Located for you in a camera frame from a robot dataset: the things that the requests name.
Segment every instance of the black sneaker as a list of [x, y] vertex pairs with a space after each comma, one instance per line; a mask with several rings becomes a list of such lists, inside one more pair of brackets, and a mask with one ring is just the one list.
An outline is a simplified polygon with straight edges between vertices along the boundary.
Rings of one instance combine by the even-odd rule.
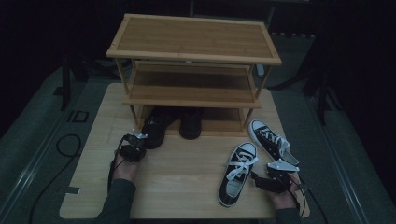
[[254, 119], [248, 125], [250, 138], [274, 159], [282, 159], [297, 166], [299, 161], [295, 159], [289, 149], [289, 142], [282, 135], [275, 135], [274, 132], [262, 121]]
[[243, 143], [233, 151], [219, 189], [221, 205], [231, 207], [238, 201], [253, 164], [258, 160], [256, 147], [251, 143]]
[[180, 135], [185, 139], [196, 139], [201, 135], [202, 114], [204, 110], [200, 107], [184, 107], [180, 121]]
[[179, 116], [179, 108], [172, 106], [156, 106], [152, 109], [149, 117], [145, 120], [142, 134], [147, 134], [144, 147], [154, 149], [163, 143], [165, 130]]

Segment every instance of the white shoelace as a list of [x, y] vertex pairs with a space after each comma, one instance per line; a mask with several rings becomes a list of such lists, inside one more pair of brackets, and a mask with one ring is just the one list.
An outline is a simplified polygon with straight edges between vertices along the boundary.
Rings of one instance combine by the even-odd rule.
[[255, 157], [254, 159], [252, 158], [251, 154], [247, 154], [246, 152], [240, 152], [239, 153], [241, 156], [236, 154], [236, 157], [238, 158], [238, 161], [230, 161], [228, 165], [234, 165], [236, 166], [235, 169], [233, 169], [229, 174], [227, 174], [227, 179], [228, 180], [233, 180], [236, 176], [241, 175], [241, 174], [247, 174], [249, 166], [254, 164], [256, 161], [259, 160], [258, 157]]
[[279, 145], [279, 141], [280, 141], [279, 154], [281, 157], [283, 157], [285, 150], [290, 147], [290, 143], [286, 140], [286, 138], [284, 136], [273, 135], [269, 132], [268, 128], [266, 128], [264, 130], [260, 130], [260, 134], [262, 136], [264, 136], [266, 139], [269, 139], [271, 142], [275, 143], [276, 145]]

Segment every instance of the black cable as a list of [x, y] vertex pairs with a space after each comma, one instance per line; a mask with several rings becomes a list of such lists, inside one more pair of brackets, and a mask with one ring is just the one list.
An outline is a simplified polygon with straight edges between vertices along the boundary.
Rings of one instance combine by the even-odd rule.
[[290, 196], [293, 198], [294, 203], [296, 204], [297, 210], [300, 212], [300, 204], [298, 203], [296, 196], [294, 196], [294, 194], [291, 193], [290, 189], [289, 189], [285, 184], [283, 184], [282, 180], [280, 180], [279, 177], [276, 177], [276, 179], [279, 181], [279, 183], [280, 183], [281, 185], [283, 185], [283, 188], [286, 189], [286, 190], [288, 191], [288, 193], [290, 194]]
[[[62, 140], [64, 140], [66, 137], [69, 137], [69, 136], [76, 137], [77, 140], [78, 140], [78, 147], [76, 148], [76, 151], [75, 151], [75, 153], [74, 153], [73, 155], [67, 155], [67, 154], [63, 153], [63, 152], [60, 150], [60, 147], [59, 147], [60, 142], [61, 142]], [[56, 179], [56, 178], [57, 178], [57, 177], [69, 166], [69, 165], [70, 165], [70, 163], [73, 161], [73, 159], [76, 158], [76, 157], [79, 157], [79, 156], [81, 155], [81, 153], [78, 153], [79, 150], [80, 150], [80, 148], [81, 148], [81, 139], [80, 139], [80, 138], [78, 137], [78, 135], [76, 135], [76, 134], [70, 133], [70, 134], [67, 134], [67, 135], [63, 136], [62, 138], [60, 138], [60, 139], [58, 140], [58, 142], [56, 143], [56, 149], [58, 150], [59, 153], [61, 153], [61, 155], [66, 156], [66, 157], [69, 157], [70, 160], [69, 160], [69, 161], [67, 162], [67, 164], [62, 168], [62, 170], [59, 171], [58, 174], [56, 174], [56, 176], [53, 177], [53, 178], [51, 179], [51, 181], [48, 183], [48, 185], [47, 185], [46, 187], [44, 187], [44, 188], [41, 190], [40, 194], [39, 194], [39, 195], [37, 196], [37, 198], [35, 199], [35, 202], [33, 203], [32, 208], [30, 209], [29, 224], [32, 224], [32, 222], [33, 222], [33, 214], [34, 214], [34, 212], [35, 212], [35, 207], [36, 207], [38, 201], [40, 200], [40, 198], [43, 196], [44, 192], [50, 187], [50, 185], [52, 184], [52, 182], [53, 182], [53, 181], [54, 181], [54, 180], [55, 180], [55, 179]]]
[[121, 165], [125, 160], [123, 160], [122, 162], [120, 162], [117, 166], [115, 164], [116, 160], [117, 160], [117, 155], [120, 153], [120, 149], [121, 149], [121, 145], [122, 142], [125, 140], [126, 135], [124, 135], [120, 142], [119, 142], [119, 146], [116, 149], [116, 152], [114, 153], [114, 160], [111, 162], [110, 165], [110, 170], [108, 171], [108, 176], [107, 176], [107, 193], [110, 192], [110, 187], [111, 187], [111, 181], [113, 180], [113, 173], [114, 171], [117, 169], [117, 167], [119, 167], [119, 165]]
[[[299, 175], [299, 177], [300, 177], [301, 182], [302, 182], [303, 184], [305, 184], [305, 182], [303, 181], [303, 179], [301, 178], [300, 175]], [[312, 197], [312, 199], [314, 200], [315, 204], [317, 205], [317, 207], [318, 207], [320, 213], [322, 214], [323, 219], [324, 219], [324, 222], [325, 222], [325, 223], [329, 223], [328, 220], [327, 220], [326, 215], [324, 214], [323, 209], [321, 208], [320, 204], [318, 203], [318, 201], [317, 201], [317, 199], [315, 198], [314, 194], [312, 193], [311, 189], [308, 189], [307, 191], [308, 191], [309, 195], [311, 195], [311, 197]]]
[[300, 214], [300, 217], [303, 217], [303, 214], [304, 214], [305, 208], [306, 208], [306, 197], [305, 197], [304, 191], [300, 188], [300, 186], [296, 182], [294, 182], [293, 180], [291, 180], [291, 182], [293, 182], [297, 186], [297, 188], [300, 190], [300, 192], [303, 194], [304, 206], [303, 206], [303, 211]]

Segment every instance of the shoe rack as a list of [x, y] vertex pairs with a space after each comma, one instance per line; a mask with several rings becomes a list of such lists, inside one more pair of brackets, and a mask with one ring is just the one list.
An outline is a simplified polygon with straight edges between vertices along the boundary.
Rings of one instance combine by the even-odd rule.
[[[196, 106], [204, 108], [201, 135], [247, 136], [271, 67], [281, 65], [262, 22], [134, 14], [125, 14], [106, 55], [116, 60], [137, 128], [154, 106]], [[266, 65], [259, 88], [251, 74], [257, 63]]]

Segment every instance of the black converse sneaker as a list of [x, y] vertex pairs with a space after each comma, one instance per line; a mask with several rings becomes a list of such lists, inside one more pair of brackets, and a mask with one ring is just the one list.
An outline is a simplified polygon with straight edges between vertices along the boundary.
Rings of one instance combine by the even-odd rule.
[[148, 138], [145, 140], [146, 149], [154, 149], [163, 143], [165, 130], [179, 116], [179, 108], [172, 106], [156, 106], [152, 109], [149, 117], [145, 120], [142, 134]]
[[251, 143], [243, 143], [233, 151], [219, 189], [221, 205], [231, 207], [238, 201], [253, 164], [258, 160], [256, 147]]
[[248, 125], [250, 138], [275, 160], [282, 159], [297, 166], [299, 161], [290, 154], [290, 143], [282, 135], [275, 135], [274, 132], [262, 121], [254, 119]]

